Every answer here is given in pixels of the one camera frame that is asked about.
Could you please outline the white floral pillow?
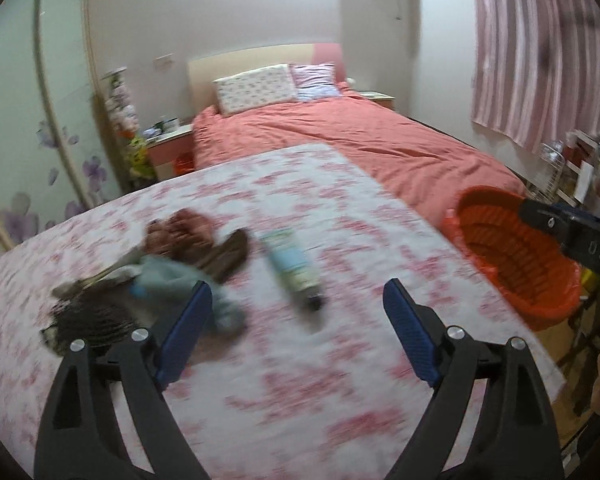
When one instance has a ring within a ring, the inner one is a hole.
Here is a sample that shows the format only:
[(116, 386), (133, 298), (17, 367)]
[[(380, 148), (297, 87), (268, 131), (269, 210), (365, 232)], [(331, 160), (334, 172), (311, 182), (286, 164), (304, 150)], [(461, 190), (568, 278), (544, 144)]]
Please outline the white floral pillow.
[(288, 64), (274, 64), (218, 78), (213, 81), (213, 87), (224, 116), (299, 101)]

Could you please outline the far side nightstand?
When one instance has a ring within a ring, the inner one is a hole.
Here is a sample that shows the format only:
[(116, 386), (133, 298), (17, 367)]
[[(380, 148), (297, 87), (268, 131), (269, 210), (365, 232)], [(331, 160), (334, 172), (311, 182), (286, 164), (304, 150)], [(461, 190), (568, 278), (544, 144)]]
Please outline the far side nightstand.
[(394, 96), (389, 96), (388, 94), (377, 91), (360, 91), (360, 96), (382, 107), (388, 108), (388, 110), (394, 110), (394, 101), (396, 100)]

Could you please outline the pink white nightstand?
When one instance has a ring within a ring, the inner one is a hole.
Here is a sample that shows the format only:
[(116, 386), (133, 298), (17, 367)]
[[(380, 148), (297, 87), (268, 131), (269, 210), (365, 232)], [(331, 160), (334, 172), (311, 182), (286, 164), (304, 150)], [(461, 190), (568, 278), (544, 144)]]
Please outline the pink white nightstand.
[(147, 144), (147, 153), (158, 181), (165, 181), (195, 170), (195, 139), (192, 125), (163, 133)]

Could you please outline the brown red scrunchie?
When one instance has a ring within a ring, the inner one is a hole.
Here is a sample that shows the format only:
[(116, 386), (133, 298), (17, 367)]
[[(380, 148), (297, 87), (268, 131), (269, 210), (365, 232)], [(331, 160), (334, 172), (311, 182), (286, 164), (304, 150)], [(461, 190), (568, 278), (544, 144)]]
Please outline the brown red scrunchie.
[(185, 263), (196, 263), (214, 247), (212, 221), (188, 208), (146, 226), (143, 251), (146, 254)]

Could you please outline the coral red duvet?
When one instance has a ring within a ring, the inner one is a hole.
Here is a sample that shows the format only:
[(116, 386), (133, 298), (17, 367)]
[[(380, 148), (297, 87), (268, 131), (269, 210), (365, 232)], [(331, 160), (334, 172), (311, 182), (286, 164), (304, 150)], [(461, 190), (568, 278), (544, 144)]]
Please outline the coral red duvet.
[(486, 185), (522, 194), (505, 165), (452, 136), (389, 110), (347, 86), (338, 98), (265, 105), (223, 116), (214, 105), (193, 120), (200, 169), (241, 157), (324, 143), (389, 193), (440, 226), (457, 196)]

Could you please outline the grey green sock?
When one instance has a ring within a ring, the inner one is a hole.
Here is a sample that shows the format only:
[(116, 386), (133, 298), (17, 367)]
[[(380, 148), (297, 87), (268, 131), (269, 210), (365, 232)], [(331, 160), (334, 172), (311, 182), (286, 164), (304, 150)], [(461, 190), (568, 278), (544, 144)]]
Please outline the grey green sock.
[(184, 307), (198, 282), (206, 283), (211, 289), (212, 315), (206, 329), (227, 337), (241, 334), (247, 325), (244, 310), (228, 298), (212, 278), (193, 266), (159, 256), (143, 256), (140, 274), (134, 278), (130, 292), (154, 310)]

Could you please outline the floral sliding wardrobe door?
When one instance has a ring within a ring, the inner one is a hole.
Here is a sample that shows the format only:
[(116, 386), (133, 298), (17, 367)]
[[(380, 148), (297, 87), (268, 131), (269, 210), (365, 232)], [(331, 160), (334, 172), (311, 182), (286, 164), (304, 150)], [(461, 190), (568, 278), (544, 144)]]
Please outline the floral sliding wardrobe door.
[(0, 5), (0, 256), (123, 193), (85, 18), (86, 0)]

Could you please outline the white yellow snack wrapper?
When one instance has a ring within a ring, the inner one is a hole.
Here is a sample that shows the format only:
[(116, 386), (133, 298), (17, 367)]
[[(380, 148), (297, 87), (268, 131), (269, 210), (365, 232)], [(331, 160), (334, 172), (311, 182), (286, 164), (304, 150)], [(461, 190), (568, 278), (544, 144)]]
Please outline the white yellow snack wrapper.
[(134, 248), (104, 270), (87, 278), (79, 278), (73, 282), (57, 285), (50, 294), (58, 300), (68, 301), (84, 294), (94, 294), (101, 290), (128, 284), (142, 274), (143, 255), (141, 250)]

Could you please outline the pink striped curtain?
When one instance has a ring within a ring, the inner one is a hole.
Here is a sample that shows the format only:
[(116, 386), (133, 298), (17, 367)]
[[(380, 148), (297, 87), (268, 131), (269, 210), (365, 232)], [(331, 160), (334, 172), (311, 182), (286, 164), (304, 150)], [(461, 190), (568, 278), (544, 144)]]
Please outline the pink striped curtain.
[(600, 7), (595, 0), (476, 0), (471, 119), (529, 152), (600, 136)]

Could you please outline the cluttered side shelf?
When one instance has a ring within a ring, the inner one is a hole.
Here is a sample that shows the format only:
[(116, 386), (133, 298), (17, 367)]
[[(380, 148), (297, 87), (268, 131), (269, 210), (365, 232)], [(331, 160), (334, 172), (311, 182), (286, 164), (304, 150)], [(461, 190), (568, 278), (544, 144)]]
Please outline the cluttered side shelf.
[(527, 195), (546, 204), (566, 204), (600, 217), (600, 133), (580, 130), (565, 141), (543, 143), (534, 179)]

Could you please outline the blue floral cream tube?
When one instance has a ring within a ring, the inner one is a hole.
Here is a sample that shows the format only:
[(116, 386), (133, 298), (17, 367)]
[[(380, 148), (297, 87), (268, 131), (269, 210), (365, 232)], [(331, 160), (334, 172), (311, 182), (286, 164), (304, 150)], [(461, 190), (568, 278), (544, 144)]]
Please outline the blue floral cream tube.
[(266, 258), (292, 300), (306, 310), (321, 310), (325, 302), (320, 276), (296, 234), (278, 229), (259, 236)]

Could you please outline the black white crochet pouch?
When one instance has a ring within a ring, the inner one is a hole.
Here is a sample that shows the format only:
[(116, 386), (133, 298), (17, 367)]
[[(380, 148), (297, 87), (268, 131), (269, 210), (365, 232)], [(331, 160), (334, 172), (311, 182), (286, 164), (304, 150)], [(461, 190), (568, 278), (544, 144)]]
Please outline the black white crochet pouch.
[(75, 340), (82, 339), (92, 348), (108, 347), (149, 323), (150, 315), (128, 285), (87, 289), (56, 302), (41, 338), (47, 349), (63, 356)]

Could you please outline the pink striped pillow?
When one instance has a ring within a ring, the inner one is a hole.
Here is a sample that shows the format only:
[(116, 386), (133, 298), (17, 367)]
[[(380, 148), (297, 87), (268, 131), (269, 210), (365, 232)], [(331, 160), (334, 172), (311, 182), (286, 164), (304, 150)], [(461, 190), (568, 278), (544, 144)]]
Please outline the pink striped pillow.
[(340, 98), (334, 63), (290, 64), (289, 68), (301, 102)]

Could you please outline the orange plastic trash basket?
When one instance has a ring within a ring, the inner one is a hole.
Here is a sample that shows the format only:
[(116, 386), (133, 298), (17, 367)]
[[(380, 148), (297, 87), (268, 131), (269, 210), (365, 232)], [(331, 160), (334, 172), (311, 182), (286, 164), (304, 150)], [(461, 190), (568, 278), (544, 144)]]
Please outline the orange plastic trash basket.
[(577, 311), (581, 270), (556, 240), (520, 220), (523, 201), (492, 186), (468, 188), (446, 213), (440, 231), (532, 330), (546, 330)]

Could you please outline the beige pink headboard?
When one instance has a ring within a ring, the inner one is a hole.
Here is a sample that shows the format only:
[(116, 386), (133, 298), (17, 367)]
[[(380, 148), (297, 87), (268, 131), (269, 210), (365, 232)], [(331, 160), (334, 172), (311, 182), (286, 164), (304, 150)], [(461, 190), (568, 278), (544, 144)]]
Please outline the beige pink headboard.
[(340, 44), (276, 44), (192, 58), (187, 63), (190, 102), (195, 114), (215, 103), (213, 81), (275, 64), (332, 63), (336, 81), (347, 79)]

